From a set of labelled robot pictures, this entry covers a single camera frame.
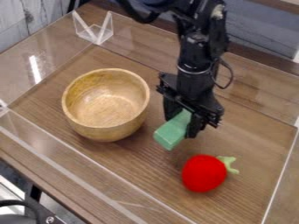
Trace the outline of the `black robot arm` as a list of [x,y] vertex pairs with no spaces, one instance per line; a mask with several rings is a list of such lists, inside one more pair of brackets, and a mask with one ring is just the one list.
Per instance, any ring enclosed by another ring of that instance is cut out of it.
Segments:
[[156,91],[162,95],[164,118],[170,121],[182,111],[190,113],[184,136],[194,138],[205,127],[217,127],[224,108],[213,88],[221,55],[228,50],[226,10],[224,0],[141,0],[149,10],[141,15],[129,0],[116,0],[129,17],[150,24],[158,16],[172,13],[180,44],[177,73],[158,73]]

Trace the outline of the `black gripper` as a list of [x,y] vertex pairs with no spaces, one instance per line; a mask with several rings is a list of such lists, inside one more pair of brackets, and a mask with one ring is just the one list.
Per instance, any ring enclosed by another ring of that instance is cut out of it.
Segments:
[[158,73],[156,91],[162,96],[164,119],[169,121],[185,109],[190,113],[185,137],[194,138],[205,126],[218,126],[224,108],[216,100],[217,66],[200,71],[177,69],[177,74]]

